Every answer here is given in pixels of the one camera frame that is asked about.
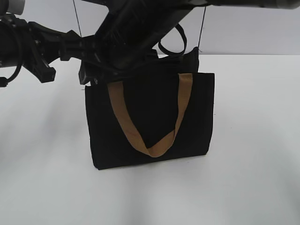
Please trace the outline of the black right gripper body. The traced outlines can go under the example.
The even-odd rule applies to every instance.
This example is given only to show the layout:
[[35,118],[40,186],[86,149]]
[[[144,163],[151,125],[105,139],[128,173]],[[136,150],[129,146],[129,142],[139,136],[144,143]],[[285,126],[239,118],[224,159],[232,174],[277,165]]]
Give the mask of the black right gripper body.
[[143,50],[141,52],[127,52],[120,65],[116,66],[113,75],[141,75],[152,72],[164,72],[185,74],[197,73],[199,68],[199,48],[196,46],[190,52],[170,52],[162,45],[160,50],[166,54],[159,58],[155,49]]

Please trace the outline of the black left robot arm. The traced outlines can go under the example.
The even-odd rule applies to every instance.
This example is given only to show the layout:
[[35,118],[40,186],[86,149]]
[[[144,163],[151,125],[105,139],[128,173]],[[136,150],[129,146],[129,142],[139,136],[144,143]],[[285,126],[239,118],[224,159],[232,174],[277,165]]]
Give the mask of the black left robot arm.
[[0,66],[15,67],[10,77],[0,78],[2,88],[19,75],[21,68],[26,68],[41,83],[53,82],[56,70],[50,64],[56,59],[80,59],[82,85],[95,79],[114,82],[126,78],[126,70],[113,68],[100,60],[93,36],[81,37],[73,30],[64,33],[20,19],[18,16],[24,6],[23,0],[0,2]]

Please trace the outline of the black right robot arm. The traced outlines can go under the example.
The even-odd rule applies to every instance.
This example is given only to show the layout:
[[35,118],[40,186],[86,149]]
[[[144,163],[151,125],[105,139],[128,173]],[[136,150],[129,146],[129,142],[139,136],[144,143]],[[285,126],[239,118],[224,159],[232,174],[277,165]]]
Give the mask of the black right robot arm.
[[108,14],[95,33],[97,66],[119,72],[137,64],[195,7],[296,9],[298,0],[97,0]]

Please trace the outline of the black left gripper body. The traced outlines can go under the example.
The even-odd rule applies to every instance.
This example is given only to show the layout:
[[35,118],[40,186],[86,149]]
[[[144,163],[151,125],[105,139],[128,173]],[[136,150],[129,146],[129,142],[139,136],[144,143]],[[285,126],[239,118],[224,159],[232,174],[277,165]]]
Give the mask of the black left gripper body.
[[107,37],[91,35],[81,37],[73,30],[60,35],[60,60],[81,60],[79,79],[82,84],[98,78],[114,82],[129,77],[129,66],[118,66],[124,42],[114,34]]

